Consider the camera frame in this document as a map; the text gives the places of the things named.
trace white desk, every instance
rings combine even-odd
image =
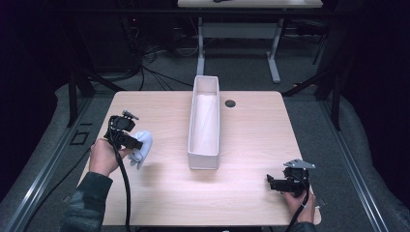
[[[132,132],[147,130],[154,143],[140,170],[125,167],[130,178],[131,224],[141,226],[286,225],[291,215],[279,192],[270,190],[266,174],[283,179],[285,166],[300,158],[298,144],[280,93],[220,92],[220,168],[190,170],[188,134],[192,92],[119,92],[111,115],[129,110],[139,121]],[[228,108],[225,101],[236,106]],[[83,175],[88,171],[88,164]],[[126,218],[121,171],[106,201],[104,225]],[[315,223],[321,216],[316,210]]]
[[[321,8],[321,0],[229,0],[219,3],[213,0],[179,0],[180,8]],[[272,79],[280,83],[275,55],[281,33],[281,23],[205,23],[199,18],[198,23],[198,65],[197,75],[203,75],[205,69],[204,38],[245,38],[273,39],[272,48],[266,52]]]

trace person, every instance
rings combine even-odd
[[[122,159],[131,152],[131,149],[119,150]],[[61,232],[101,230],[105,213],[105,200],[112,185],[109,174],[117,167],[118,163],[112,146],[107,140],[98,139],[91,146],[89,172],[77,187],[61,220]],[[301,206],[306,194],[304,191],[301,196],[294,197],[292,193],[283,193],[292,215]],[[297,223],[292,227],[292,232],[316,231],[313,224],[315,197],[311,192],[308,194],[308,202],[299,214]]]

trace black sleeve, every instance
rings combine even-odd
[[[292,232],[316,232],[316,227],[310,222],[298,222],[292,227]]]
[[[111,185],[108,177],[88,172],[64,213],[60,231],[100,231]]]

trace gray carpet floor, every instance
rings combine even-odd
[[[205,74],[217,75],[220,78],[222,91],[280,92],[292,88],[293,83],[306,80],[315,74],[317,67],[311,63],[317,44],[284,39],[279,45],[276,58],[281,84],[273,83],[265,58],[265,52],[269,48],[269,41],[219,40],[210,42],[206,47]],[[180,51],[186,54],[193,52],[192,49],[181,49]],[[196,55],[182,56],[166,51],[156,54],[158,57],[155,62],[144,63],[147,68],[193,84],[196,73]],[[164,90],[154,76],[145,73],[145,77],[142,91]],[[164,80],[170,87],[162,85],[166,90],[191,90],[190,86],[167,78]],[[116,82],[116,84],[127,90],[138,90],[141,85],[141,73],[131,79]],[[87,135],[82,138],[77,136],[75,139],[72,137],[67,141],[63,157],[44,193],[50,191],[97,138],[114,93],[99,83],[94,83],[94,86],[97,94],[75,128],[77,132]],[[310,172],[315,194],[327,202],[327,205],[321,209],[322,222],[317,225],[317,229],[318,231],[373,231],[367,212],[343,163],[339,144],[333,134],[332,126],[327,121],[328,115],[320,108],[323,102],[316,101],[312,96],[314,90],[314,86],[308,87],[294,97],[284,98],[284,102],[304,160],[315,163],[317,166]],[[56,95],[59,102],[52,122],[15,185],[0,204],[0,231],[6,230],[37,173],[53,154],[61,137],[67,131],[68,87],[63,86],[56,92]],[[80,95],[78,97],[80,103],[88,102]],[[410,231],[408,210],[403,208],[387,190],[371,165],[366,134],[354,108],[345,99],[342,99],[340,107],[341,133],[360,167],[387,227],[390,231]],[[77,139],[85,141],[84,144],[78,144],[80,142]],[[75,190],[86,159],[87,156],[63,184],[50,195],[33,218],[28,231],[58,230],[67,200]],[[102,228],[102,231],[123,230],[122,226]],[[273,230],[283,231],[284,227],[273,227]]]

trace white box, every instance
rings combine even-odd
[[[220,85],[198,75],[193,84],[188,161],[191,169],[220,167]]]

